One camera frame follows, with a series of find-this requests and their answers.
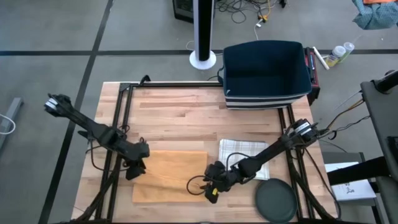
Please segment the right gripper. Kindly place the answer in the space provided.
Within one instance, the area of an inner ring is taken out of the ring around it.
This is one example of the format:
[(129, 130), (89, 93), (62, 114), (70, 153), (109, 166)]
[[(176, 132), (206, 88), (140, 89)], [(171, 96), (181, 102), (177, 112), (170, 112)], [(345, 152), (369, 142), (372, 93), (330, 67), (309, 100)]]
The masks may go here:
[[(228, 192), (234, 184), (244, 182), (246, 176), (237, 167), (232, 166), (229, 170), (220, 161), (210, 164), (206, 167), (203, 180), (206, 184), (203, 186), (205, 198), (211, 203), (218, 201), (220, 192)], [(213, 189), (218, 189), (216, 195), (212, 194)]]

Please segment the yellow towel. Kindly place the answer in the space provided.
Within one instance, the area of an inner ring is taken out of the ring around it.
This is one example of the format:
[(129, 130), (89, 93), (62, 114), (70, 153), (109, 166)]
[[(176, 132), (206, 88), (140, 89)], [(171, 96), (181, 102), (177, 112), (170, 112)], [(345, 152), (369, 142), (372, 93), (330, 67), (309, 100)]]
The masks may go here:
[(143, 159), (146, 173), (132, 180), (134, 203), (204, 202), (199, 195), (204, 185), (205, 151), (154, 151)]

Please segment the white cloth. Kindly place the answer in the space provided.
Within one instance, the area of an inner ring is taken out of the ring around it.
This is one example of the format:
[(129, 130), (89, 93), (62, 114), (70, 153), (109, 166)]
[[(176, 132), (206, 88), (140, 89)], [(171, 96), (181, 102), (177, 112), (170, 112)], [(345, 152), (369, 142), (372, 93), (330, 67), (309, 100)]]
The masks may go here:
[[(219, 144), (218, 160), (226, 166), (227, 157), (234, 152), (239, 152), (247, 156), (255, 156), (267, 147), (269, 147), (268, 143), (262, 141), (237, 141), (231, 139), (221, 139)], [(268, 163), (263, 164), (261, 169), (257, 171), (255, 179), (270, 179)]]

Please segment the dark green round plate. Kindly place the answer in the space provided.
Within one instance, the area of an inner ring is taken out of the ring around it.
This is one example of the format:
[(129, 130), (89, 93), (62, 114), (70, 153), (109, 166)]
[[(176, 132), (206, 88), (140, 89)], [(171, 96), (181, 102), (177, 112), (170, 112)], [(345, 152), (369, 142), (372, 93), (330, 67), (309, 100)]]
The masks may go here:
[(280, 179), (262, 181), (254, 193), (257, 213), (273, 224), (287, 224), (298, 209), (296, 195), (289, 184)]

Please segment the navy white striped fabric bin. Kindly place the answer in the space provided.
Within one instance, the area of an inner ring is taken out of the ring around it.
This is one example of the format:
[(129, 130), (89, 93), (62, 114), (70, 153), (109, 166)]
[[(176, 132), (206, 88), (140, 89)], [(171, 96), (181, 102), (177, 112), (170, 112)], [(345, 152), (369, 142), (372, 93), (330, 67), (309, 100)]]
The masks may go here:
[(217, 74), (229, 110), (283, 108), (312, 91), (300, 42), (256, 40), (223, 50)]

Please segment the white printed box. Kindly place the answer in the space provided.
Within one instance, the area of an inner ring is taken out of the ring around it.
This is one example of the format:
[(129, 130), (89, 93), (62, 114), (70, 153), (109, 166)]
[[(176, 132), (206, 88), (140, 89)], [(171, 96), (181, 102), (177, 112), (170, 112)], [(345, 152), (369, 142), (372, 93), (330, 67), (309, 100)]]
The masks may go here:
[(368, 180), (357, 180), (332, 185), (331, 190), (338, 202), (357, 206), (375, 206), (376, 194)]

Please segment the black padded bar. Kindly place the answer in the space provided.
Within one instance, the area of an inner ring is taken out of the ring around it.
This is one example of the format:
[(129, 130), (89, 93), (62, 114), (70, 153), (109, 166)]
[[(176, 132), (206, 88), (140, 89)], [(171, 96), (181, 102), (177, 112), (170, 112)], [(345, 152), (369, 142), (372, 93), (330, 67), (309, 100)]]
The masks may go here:
[(330, 185), (345, 184), (374, 177), (390, 176), (384, 157), (377, 157), (353, 166), (327, 172)]

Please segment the white black tower fan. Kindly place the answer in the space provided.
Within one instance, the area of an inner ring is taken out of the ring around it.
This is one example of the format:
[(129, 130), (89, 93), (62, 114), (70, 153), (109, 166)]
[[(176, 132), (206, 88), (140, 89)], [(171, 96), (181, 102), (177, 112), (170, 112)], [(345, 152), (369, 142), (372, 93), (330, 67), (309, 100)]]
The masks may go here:
[(215, 0), (193, 0), (194, 51), (190, 64), (198, 70), (208, 70), (216, 63), (211, 50)]

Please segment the red black tool case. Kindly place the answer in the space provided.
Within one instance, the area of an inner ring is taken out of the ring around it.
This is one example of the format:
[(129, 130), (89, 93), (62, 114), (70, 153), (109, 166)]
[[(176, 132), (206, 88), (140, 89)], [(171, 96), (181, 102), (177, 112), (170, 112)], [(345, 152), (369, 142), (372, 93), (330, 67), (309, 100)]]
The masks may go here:
[(311, 106), (320, 94), (320, 85), (317, 75), (317, 66), (315, 63), (315, 51), (310, 47), (306, 47), (304, 48), (304, 53), (305, 53), (305, 63), (308, 68), (310, 81), (312, 85), (312, 90), (307, 95), (308, 103)]

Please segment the black box on floor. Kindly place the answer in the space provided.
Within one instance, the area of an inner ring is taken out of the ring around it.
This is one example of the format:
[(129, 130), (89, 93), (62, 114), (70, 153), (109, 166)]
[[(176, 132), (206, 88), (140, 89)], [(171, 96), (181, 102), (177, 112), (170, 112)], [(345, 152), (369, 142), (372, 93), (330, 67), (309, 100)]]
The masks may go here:
[(176, 19), (193, 23), (193, 0), (172, 0), (172, 5)]

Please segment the white plastic tube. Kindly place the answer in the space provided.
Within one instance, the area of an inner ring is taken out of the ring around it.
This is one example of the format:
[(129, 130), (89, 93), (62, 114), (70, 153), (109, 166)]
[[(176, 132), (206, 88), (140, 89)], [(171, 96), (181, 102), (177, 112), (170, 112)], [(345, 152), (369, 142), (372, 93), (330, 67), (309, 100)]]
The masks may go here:
[(314, 51), (315, 55), (317, 56), (317, 58), (319, 59), (319, 61), (321, 62), (321, 64), (323, 65), (323, 67), (326, 70), (329, 70), (330, 67), (326, 64), (326, 62), (323, 59), (322, 55), (319, 53), (319, 51), (317, 50), (317, 48), (315, 46), (313, 46), (313, 51)]

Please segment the grey equipment cart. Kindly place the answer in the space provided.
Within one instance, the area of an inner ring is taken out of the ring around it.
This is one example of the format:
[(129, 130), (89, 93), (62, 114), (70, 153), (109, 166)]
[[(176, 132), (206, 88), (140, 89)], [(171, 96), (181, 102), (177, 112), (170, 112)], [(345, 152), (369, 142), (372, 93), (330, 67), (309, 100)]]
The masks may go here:
[(377, 91), (373, 82), (362, 82), (360, 87), (390, 172), (376, 180), (389, 223), (398, 224), (398, 86), (388, 94)]

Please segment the green bottle white cap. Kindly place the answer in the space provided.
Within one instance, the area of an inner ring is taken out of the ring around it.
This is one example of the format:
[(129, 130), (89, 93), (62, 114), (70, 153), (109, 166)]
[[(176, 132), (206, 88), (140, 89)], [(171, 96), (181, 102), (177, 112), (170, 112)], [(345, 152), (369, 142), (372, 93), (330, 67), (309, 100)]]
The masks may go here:
[(346, 52), (345, 54), (339, 59), (338, 63), (342, 63), (346, 57), (350, 55), (350, 53), (354, 50), (354, 44), (351, 42), (345, 42), (343, 44), (343, 47), (345, 48)]

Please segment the teal patterned cloth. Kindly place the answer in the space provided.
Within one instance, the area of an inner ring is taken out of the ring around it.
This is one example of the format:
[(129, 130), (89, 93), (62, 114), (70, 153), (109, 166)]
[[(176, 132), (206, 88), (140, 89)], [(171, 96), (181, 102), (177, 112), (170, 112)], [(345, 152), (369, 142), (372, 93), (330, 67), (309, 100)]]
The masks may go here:
[(351, 0), (358, 14), (353, 22), (362, 30), (398, 27), (398, 0), (384, 4), (364, 4), (363, 0)]

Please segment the black metal table rail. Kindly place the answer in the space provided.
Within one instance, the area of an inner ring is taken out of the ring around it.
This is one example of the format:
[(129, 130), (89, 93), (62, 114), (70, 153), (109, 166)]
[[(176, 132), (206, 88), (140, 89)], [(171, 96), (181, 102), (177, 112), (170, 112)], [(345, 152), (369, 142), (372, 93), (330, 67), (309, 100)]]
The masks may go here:
[(200, 81), (200, 82), (121, 82), (119, 84), (120, 90), (125, 90), (129, 87), (222, 87), (222, 84), (218, 82)]

